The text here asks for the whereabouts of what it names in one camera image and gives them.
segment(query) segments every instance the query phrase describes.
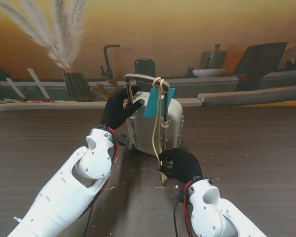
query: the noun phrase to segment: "faucet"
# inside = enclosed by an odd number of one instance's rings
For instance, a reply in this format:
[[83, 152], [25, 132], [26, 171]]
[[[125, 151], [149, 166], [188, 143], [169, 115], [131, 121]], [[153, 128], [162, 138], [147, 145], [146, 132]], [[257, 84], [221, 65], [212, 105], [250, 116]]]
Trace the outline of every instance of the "faucet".
[[113, 79], [113, 73], [112, 73], [112, 69], [110, 68], [110, 63], [109, 63], [109, 58], [108, 58], [108, 48], [119, 48], [120, 45], [119, 44], [109, 44], [109, 45], [105, 45], [104, 46], [104, 58], [105, 58], [105, 62], [107, 65], [107, 70], [106, 72], [104, 71], [104, 66], [100, 66], [101, 71], [102, 71], [102, 76], [103, 77], [108, 77], [108, 79]]

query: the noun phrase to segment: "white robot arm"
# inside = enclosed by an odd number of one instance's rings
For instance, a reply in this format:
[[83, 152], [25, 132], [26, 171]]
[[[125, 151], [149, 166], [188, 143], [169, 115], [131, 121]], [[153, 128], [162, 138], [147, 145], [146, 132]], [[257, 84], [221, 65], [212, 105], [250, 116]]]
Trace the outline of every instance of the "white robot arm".
[[[88, 148], [77, 149], [42, 188], [25, 217], [8, 237], [56, 237], [86, 210], [111, 174], [108, 150], [114, 136], [95, 128], [86, 137]], [[85, 187], [72, 173], [93, 180]]]
[[220, 197], [217, 187], [209, 179], [189, 186], [189, 200], [193, 205], [192, 227], [198, 237], [266, 237], [231, 202]]

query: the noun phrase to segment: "red cable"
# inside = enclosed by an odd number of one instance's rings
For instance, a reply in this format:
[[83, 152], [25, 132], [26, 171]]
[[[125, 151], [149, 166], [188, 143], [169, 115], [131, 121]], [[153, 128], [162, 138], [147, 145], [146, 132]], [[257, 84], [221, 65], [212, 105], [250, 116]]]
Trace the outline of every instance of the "red cable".
[[[113, 157], [113, 161], [112, 161], [112, 164], [114, 164], [115, 161], [116, 161], [116, 159], [117, 159], [117, 153], [118, 153], [117, 134], [116, 134], [116, 132], [115, 132], [113, 129], [111, 129], [110, 127], [108, 127], [108, 130], [110, 130], [110, 131], [113, 133], [113, 135], [114, 135], [114, 137], [115, 137], [115, 139], [116, 139], [116, 152], [115, 152], [115, 156]], [[101, 193], [102, 193], [102, 192], [104, 191], [104, 189], [106, 188], [106, 186], [107, 186], [107, 184], [108, 184], [108, 182], [109, 182], [109, 178], [110, 178], [110, 177], [108, 177], [108, 179], [106, 180], [105, 184], [104, 184], [103, 187], [101, 188]]]
[[[193, 180], [189, 181], [185, 188], [184, 188], [184, 192], [187, 191], [188, 186], [190, 185], [190, 183], [192, 183]], [[190, 234], [191, 230], [190, 230], [190, 226], [189, 226], [189, 218], [188, 218], [188, 210], [187, 210], [187, 204], [186, 204], [186, 196], [183, 197], [183, 203], [184, 203], [184, 212], [185, 212], [185, 219], [186, 219], [186, 226], [187, 226], [187, 231], [189, 232], [189, 237], [192, 237], [192, 234]]]

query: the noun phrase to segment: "pampas grass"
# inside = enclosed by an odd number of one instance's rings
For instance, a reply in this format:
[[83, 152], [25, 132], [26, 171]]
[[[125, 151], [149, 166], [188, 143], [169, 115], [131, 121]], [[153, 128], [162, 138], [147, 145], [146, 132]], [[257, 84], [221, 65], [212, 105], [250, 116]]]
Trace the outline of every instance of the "pampas grass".
[[7, 13], [14, 21], [19, 25], [19, 27], [24, 30], [32, 39], [39, 45], [48, 47], [48, 44], [39, 35], [37, 30], [31, 25], [26, 17], [24, 17], [20, 12], [14, 9], [9, 4], [4, 1], [0, 1], [0, 8], [5, 13]]
[[81, 36], [82, 36], [82, 13], [86, 0], [74, 0], [70, 11], [70, 29], [72, 39], [72, 49], [69, 55], [70, 60], [77, 58], [80, 51]]
[[49, 22], [33, 0], [23, 0], [23, 5], [29, 13], [29, 19], [34, 24], [45, 43], [51, 47], [54, 44], [54, 34]]
[[70, 10], [65, 0], [52, 0], [52, 29], [34, 0], [23, 0], [27, 15], [0, 0], [0, 9], [7, 13], [37, 44], [47, 49], [48, 56], [66, 72], [74, 71], [74, 61], [80, 51], [82, 13], [86, 0], [73, 0]]

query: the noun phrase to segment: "black glove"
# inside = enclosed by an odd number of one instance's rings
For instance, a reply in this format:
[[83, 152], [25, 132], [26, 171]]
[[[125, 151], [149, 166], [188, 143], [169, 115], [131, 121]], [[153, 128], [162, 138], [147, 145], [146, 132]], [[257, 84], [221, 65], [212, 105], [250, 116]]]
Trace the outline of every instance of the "black glove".
[[[140, 87], [132, 86], [133, 95], [135, 95], [139, 90]], [[125, 99], [127, 99], [126, 88], [116, 92], [111, 98], [108, 99], [100, 125], [117, 129], [126, 121], [128, 117], [130, 117], [137, 109], [140, 108], [140, 106], [145, 103], [144, 100], [138, 100], [132, 105], [127, 104], [124, 108], [123, 103]]]
[[191, 153], [180, 148], [173, 150], [165, 150], [159, 155], [160, 161], [173, 162], [171, 168], [161, 165], [159, 171], [164, 173], [169, 179], [177, 178], [177, 180], [188, 183], [195, 176], [203, 178], [201, 167], [198, 160]]

